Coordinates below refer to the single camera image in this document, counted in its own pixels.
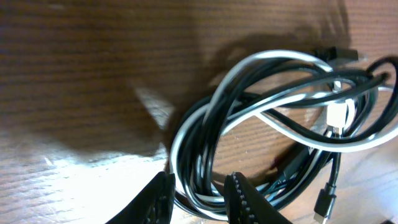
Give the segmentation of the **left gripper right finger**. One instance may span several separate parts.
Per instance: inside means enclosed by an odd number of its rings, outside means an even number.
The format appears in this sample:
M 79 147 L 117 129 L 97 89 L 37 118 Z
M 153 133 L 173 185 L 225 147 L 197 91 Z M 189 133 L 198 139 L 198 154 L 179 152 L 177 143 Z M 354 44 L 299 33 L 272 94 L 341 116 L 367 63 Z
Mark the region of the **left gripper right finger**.
M 224 203 L 229 224 L 292 224 L 240 172 L 226 176 Z

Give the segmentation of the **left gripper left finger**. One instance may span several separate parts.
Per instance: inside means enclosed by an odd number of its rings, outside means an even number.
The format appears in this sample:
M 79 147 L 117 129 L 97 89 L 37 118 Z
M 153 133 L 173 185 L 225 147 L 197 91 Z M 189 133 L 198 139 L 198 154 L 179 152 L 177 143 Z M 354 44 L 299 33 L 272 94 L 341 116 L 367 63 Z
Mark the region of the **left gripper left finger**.
M 170 224 L 175 199 L 175 175 L 159 172 L 106 224 Z

